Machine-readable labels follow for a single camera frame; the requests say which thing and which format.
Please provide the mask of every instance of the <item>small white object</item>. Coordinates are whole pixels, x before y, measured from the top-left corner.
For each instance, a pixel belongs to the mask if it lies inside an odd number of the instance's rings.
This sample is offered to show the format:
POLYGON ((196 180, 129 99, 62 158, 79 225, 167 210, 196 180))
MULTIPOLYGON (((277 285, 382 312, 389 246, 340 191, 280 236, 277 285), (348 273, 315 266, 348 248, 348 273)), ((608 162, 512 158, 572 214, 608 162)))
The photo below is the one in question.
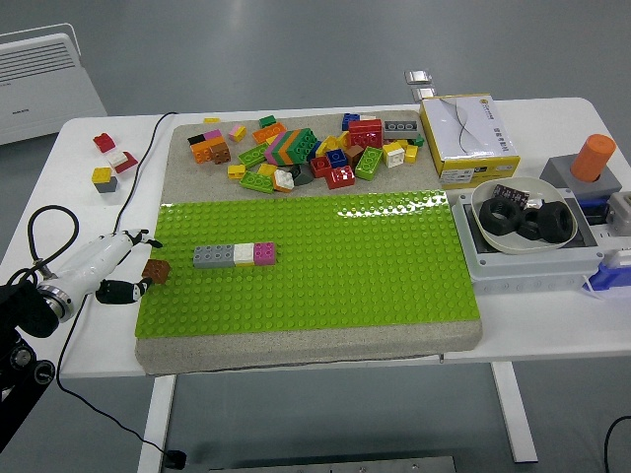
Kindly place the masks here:
POLYGON ((254 243, 235 244, 235 266, 254 264, 254 243))
POLYGON ((402 165, 405 160, 405 150, 403 148, 386 153, 386 164, 389 168, 402 165))
POLYGON ((274 181, 278 187, 282 187, 283 189, 293 189, 294 188, 294 178, 290 172, 286 172, 285 170, 277 169, 274 172, 274 181))

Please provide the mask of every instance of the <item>yellow lego brick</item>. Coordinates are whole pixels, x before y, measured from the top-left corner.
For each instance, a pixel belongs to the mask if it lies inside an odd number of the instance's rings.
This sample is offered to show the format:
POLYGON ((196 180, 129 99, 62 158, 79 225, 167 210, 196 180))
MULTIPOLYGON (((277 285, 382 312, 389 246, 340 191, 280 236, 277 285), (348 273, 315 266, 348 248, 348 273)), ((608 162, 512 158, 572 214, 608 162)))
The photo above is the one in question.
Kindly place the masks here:
POLYGON ((403 161, 405 163, 416 163, 417 153, 418 153, 418 146, 407 145, 407 149, 405 150, 405 158, 403 158, 403 161))
POLYGON ((95 168, 92 173, 92 183, 107 184, 111 181, 111 168, 95 168))
POLYGON ((245 165, 228 166, 228 178, 241 179, 245 175, 245 165))
POLYGON ((271 176, 277 169, 278 169, 277 166, 269 165, 268 163, 263 163, 262 165, 260 165, 260 168, 258 169, 257 174, 271 176))
POLYGON ((337 137, 337 147, 344 151, 351 147, 351 135, 348 131, 342 131, 342 134, 337 137))

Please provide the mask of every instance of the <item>black cable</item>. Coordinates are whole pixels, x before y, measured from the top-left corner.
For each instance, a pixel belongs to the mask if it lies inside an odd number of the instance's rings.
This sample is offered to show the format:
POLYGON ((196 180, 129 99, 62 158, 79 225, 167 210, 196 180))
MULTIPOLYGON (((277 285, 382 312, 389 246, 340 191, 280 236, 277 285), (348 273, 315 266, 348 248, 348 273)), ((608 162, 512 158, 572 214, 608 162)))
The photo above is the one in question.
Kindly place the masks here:
POLYGON ((83 301, 81 302, 81 306, 79 307, 79 310, 77 311, 77 314, 75 315, 75 319, 72 322, 72 327, 70 327, 70 332, 68 332, 68 336, 66 337, 66 342, 63 344, 63 348, 61 349, 61 354, 59 355, 59 361, 57 362, 57 373, 55 374, 55 380, 57 381, 57 385, 59 386, 59 389, 61 389, 66 394, 70 394, 71 396, 76 397, 81 402, 83 402, 86 406, 88 406, 90 409, 92 409, 93 411, 95 411, 98 414, 101 414, 104 417, 107 417, 108 419, 110 419, 111 421, 116 423, 124 431, 127 431, 127 432, 133 434, 134 436, 136 436, 140 441, 142 441, 144 443, 147 443, 147 444, 149 444, 151 446, 154 446, 162 455, 168 456, 167 453, 163 449, 161 449, 159 446, 157 446, 155 443, 153 443, 152 441, 143 439, 140 434, 138 434, 133 429, 130 429, 128 427, 123 426, 111 414, 108 414, 107 412, 102 411, 101 409, 98 409, 97 407, 92 405, 86 398, 84 398, 80 394, 77 394, 76 392, 66 388, 63 384, 61 384, 61 379, 59 378, 59 374, 61 372, 61 362, 63 361, 63 356, 66 353, 66 348, 68 348, 68 344, 70 343, 70 338, 72 337, 72 334, 75 331, 75 327, 77 326, 77 322, 79 321, 79 315, 81 314, 81 311, 83 310, 83 306, 86 304, 86 300, 87 299, 88 299, 88 296, 84 296, 83 297, 83 301))
POLYGON ((165 113, 164 115, 162 115, 162 117, 160 117, 160 119, 156 123, 156 126, 154 127, 154 132, 151 135, 151 141, 149 142, 149 146, 147 147, 147 151, 145 152, 144 156, 142 157, 142 159, 138 163, 138 166, 136 167, 136 173, 134 174, 134 181, 131 184, 131 190, 129 191, 127 200, 125 200, 125 203, 122 204, 122 208, 120 209, 120 212, 118 212, 118 216, 116 217, 116 223, 114 224, 114 230, 113 230, 114 232, 118 232, 118 227, 120 227, 120 219, 122 218, 122 213, 127 208, 127 204, 129 204, 129 202, 131 201, 131 198, 134 195, 134 192, 136 191, 136 184, 138 183, 138 176, 140 175, 140 168, 142 167, 143 163, 147 159, 147 156, 149 155, 149 152, 151 151, 151 147, 154 145, 154 139, 156 138, 156 132, 158 131, 158 126, 160 125, 162 120, 167 118, 169 115, 177 115, 177 112, 170 111, 168 113, 165 113))
POLYGON ((604 471, 605 473, 609 473, 609 438, 611 437, 611 433, 613 432, 613 428, 615 426, 617 426, 620 422, 622 421, 628 421, 631 420, 631 416, 622 416, 622 417, 618 417, 615 421, 613 421, 613 424, 611 424, 611 426, 609 426, 609 430, 607 431, 607 435, 604 438, 604 471))

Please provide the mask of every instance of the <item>magenta lego brick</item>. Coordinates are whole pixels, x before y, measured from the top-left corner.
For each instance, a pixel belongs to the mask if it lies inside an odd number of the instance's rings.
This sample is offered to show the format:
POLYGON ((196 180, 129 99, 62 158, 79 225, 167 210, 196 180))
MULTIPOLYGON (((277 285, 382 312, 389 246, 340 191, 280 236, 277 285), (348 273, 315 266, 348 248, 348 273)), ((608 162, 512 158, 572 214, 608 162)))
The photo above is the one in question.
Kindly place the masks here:
POLYGON ((271 266, 276 264, 276 247, 271 241, 254 244, 254 265, 271 266))

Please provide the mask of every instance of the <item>red lego brick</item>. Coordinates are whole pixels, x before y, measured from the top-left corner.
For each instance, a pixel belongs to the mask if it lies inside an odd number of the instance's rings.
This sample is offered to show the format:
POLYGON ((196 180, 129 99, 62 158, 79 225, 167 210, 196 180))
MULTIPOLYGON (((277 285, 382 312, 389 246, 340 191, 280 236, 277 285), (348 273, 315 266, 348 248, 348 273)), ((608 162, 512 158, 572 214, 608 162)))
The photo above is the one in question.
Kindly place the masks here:
POLYGON ((347 187, 355 183, 355 174, 350 166, 344 166, 343 168, 332 169, 331 172, 325 176, 326 185, 329 189, 338 189, 340 187, 347 187))
POLYGON ((99 151, 102 153, 107 153, 109 150, 113 150, 116 147, 114 140, 112 140, 107 133, 95 137, 92 141, 95 142, 95 145, 97 145, 97 148, 99 148, 99 151))
POLYGON ((327 156, 318 156, 311 160, 314 177, 326 177, 331 172, 331 162, 327 156))
POLYGON ((117 173, 121 173, 121 172, 123 172, 124 170, 127 170, 127 169, 129 169, 129 168, 132 168, 132 167, 134 167, 134 166, 136 166, 136 165, 138 164, 138 162, 136 161, 136 159, 135 159, 133 156, 131 156, 131 154, 130 154, 130 153, 128 153, 128 152, 126 152, 126 151, 123 151, 123 152, 122 152, 122 154, 123 154, 123 155, 125 155, 125 156, 127 157, 127 161, 126 161, 126 162, 124 162, 122 165, 118 165, 117 167, 115 167, 115 168, 114 168, 114 170, 115 170, 117 173))
POLYGON ((149 259, 142 271, 142 277, 151 278, 155 284, 166 284, 170 271, 169 261, 149 259))

